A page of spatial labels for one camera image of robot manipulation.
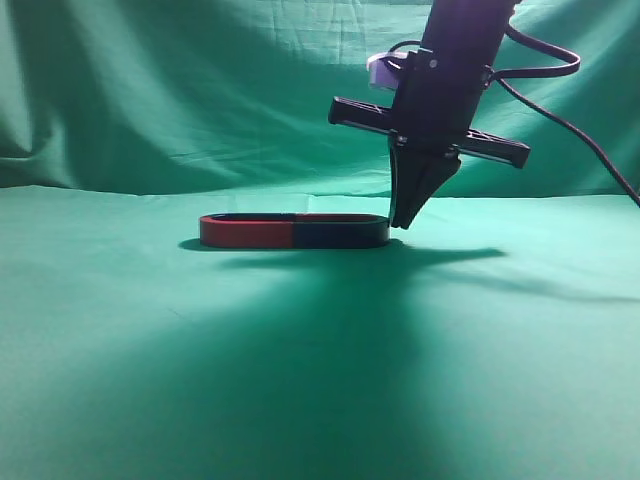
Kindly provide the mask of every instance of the green cloth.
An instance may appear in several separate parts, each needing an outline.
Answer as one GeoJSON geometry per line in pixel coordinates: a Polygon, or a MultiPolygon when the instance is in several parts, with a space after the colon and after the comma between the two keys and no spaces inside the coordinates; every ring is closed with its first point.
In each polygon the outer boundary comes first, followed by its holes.
{"type": "MultiPolygon", "coordinates": [[[[279,186],[389,195],[384,137],[329,125],[335,95],[388,105],[366,59],[419,38],[427,0],[0,0],[0,186],[163,194],[279,186]]],[[[513,24],[577,74],[514,81],[640,186],[640,2],[524,0],[513,24]]],[[[505,40],[497,66],[558,62],[505,40]]],[[[474,126],[529,144],[472,158],[442,196],[619,193],[580,140],[499,86],[474,126]]]]}
{"type": "Polygon", "coordinates": [[[367,251],[194,241],[387,203],[0,190],[0,478],[640,478],[626,198],[436,198],[367,251]]]}

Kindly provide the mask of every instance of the green table surface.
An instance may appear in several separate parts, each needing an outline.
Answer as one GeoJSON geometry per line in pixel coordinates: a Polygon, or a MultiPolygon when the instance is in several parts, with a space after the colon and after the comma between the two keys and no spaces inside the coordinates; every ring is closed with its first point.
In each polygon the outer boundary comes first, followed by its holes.
{"type": "Polygon", "coordinates": [[[637,480],[640,212],[437,198],[367,251],[222,211],[388,199],[0,190],[2,480],[637,480]]]}

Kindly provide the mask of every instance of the red and blue magnet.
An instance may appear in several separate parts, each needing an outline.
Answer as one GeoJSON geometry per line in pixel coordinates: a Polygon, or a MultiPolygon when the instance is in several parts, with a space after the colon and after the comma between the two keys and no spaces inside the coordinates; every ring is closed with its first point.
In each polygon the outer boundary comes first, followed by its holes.
{"type": "Polygon", "coordinates": [[[244,249],[377,248],[389,243],[389,220],[351,213],[221,213],[200,217],[200,243],[244,249]]]}

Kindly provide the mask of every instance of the green backdrop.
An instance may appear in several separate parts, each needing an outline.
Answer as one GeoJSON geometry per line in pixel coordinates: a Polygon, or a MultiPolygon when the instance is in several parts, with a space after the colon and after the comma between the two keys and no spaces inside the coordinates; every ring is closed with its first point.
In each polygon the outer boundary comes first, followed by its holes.
{"type": "MultiPolygon", "coordinates": [[[[387,196],[384,138],[327,112],[334,95],[391,101],[364,63],[419,37],[428,3],[0,0],[0,186],[387,196]]],[[[525,0],[513,18],[583,58],[574,76],[517,86],[584,128],[636,187],[639,18],[637,0],[525,0]]],[[[498,63],[549,60],[505,40],[498,63]]],[[[619,193],[586,146],[499,86],[474,126],[528,143],[530,162],[465,158],[440,195],[619,193]]]]}

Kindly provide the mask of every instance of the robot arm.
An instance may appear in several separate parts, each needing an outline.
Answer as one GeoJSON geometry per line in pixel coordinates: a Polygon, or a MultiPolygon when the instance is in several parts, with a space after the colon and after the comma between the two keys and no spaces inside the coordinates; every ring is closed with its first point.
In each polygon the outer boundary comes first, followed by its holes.
{"type": "Polygon", "coordinates": [[[370,83],[395,91],[390,107],[334,98],[330,123],[388,138],[390,226],[409,228],[428,199],[457,173],[462,153],[524,167],[527,145],[471,128],[482,94],[494,79],[573,73],[580,58],[513,30],[509,19],[520,1],[434,0],[420,42],[398,44],[419,44],[417,51],[394,48],[369,59],[370,83]],[[505,34],[570,64],[495,72],[505,34]]]}

